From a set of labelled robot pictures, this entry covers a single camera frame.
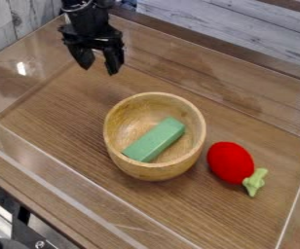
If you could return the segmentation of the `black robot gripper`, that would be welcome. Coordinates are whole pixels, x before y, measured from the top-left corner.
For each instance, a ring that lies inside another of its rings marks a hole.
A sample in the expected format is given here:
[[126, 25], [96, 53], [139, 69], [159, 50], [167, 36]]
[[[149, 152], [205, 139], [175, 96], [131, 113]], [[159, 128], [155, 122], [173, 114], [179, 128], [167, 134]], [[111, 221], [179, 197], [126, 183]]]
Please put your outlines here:
[[99, 50], [110, 75], [124, 64], [123, 33], [110, 24], [108, 11], [114, 6], [114, 3], [64, 3], [62, 11], [70, 22], [58, 28], [79, 67], [90, 68], [95, 61], [92, 50]]

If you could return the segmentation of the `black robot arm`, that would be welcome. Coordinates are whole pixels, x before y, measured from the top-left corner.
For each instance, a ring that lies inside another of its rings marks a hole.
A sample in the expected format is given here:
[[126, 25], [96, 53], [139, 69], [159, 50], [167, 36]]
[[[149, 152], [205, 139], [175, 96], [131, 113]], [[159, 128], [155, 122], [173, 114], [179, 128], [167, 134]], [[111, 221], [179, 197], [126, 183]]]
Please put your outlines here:
[[62, 0], [70, 22], [58, 28], [78, 65], [87, 70], [95, 61], [92, 51], [100, 51], [110, 75], [124, 64], [123, 33], [110, 24], [108, 10], [114, 5], [115, 0]]

